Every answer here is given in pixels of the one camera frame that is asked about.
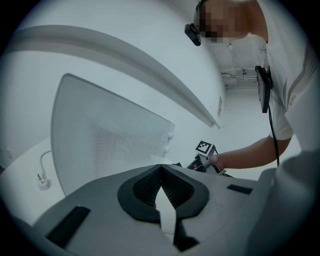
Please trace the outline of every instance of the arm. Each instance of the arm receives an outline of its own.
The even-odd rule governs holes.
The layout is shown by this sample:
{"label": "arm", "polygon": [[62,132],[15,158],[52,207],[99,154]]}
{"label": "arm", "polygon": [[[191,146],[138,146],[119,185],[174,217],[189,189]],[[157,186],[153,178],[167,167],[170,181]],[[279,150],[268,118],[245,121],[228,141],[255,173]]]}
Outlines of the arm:
{"label": "arm", "polygon": [[[286,150],[291,138],[277,140],[279,156]],[[270,136],[234,151],[213,155],[209,158],[222,171],[226,168],[245,169],[265,166],[277,159],[274,139]]]}

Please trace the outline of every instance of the person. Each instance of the person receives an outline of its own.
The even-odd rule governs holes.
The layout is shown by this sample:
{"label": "person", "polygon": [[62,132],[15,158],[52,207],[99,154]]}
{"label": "person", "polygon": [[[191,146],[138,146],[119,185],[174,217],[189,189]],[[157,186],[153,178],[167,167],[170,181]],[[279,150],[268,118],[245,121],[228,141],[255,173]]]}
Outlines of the person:
{"label": "person", "polygon": [[[302,101],[308,86],[317,82],[316,76],[319,78],[318,57],[307,36],[282,5],[268,0],[201,0],[196,7],[194,24],[201,36],[214,43],[227,43],[249,35],[257,35],[265,41],[274,84],[271,92],[272,122],[278,154],[281,155],[294,135],[292,123],[299,123],[297,120],[289,123],[287,112]],[[309,140],[308,145],[318,143],[311,137],[306,140]],[[276,159],[273,134],[270,132],[252,145],[211,156],[209,161],[222,171],[264,166]]]}

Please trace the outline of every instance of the power plug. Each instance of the power plug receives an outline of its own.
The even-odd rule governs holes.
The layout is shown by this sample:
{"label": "power plug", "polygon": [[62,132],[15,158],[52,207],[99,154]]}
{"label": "power plug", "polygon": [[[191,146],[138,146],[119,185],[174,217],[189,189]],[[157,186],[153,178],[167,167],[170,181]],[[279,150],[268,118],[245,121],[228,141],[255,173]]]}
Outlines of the power plug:
{"label": "power plug", "polygon": [[42,178],[38,174],[38,187],[41,191],[48,190],[50,188],[50,183],[46,176],[42,174]]}

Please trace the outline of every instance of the white t-shirt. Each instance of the white t-shirt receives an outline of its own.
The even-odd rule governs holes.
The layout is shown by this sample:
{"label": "white t-shirt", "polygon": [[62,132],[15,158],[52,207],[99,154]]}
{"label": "white t-shirt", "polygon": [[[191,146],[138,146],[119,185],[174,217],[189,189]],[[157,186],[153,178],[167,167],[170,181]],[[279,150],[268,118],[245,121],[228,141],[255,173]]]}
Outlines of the white t-shirt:
{"label": "white t-shirt", "polygon": [[[296,133],[293,126],[297,124],[293,124],[299,122],[297,117],[289,120],[287,112],[298,102],[302,102],[306,108],[305,101],[310,99],[302,97],[311,84],[318,84],[318,57],[298,22],[282,5],[271,0],[257,1],[268,30],[266,51],[274,84],[271,93],[274,134],[277,140],[286,140]],[[303,144],[301,141],[305,139],[298,138],[298,140],[301,145]]]}

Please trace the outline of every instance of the body-worn camera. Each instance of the body-worn camera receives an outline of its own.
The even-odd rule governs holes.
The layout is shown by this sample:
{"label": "body-worn camera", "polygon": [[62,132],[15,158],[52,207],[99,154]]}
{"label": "body-worn camera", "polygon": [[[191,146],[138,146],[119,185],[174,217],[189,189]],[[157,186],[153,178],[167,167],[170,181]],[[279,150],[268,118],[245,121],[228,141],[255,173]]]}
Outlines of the body-worn camera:
{"label": "body-worn camera", "polygon": [[197,30],[195,24],[187,24],[184,27],[184,33],[190,38],[190,40],[194,43],[196,46],[201,45],[201,38],[200,33]]}

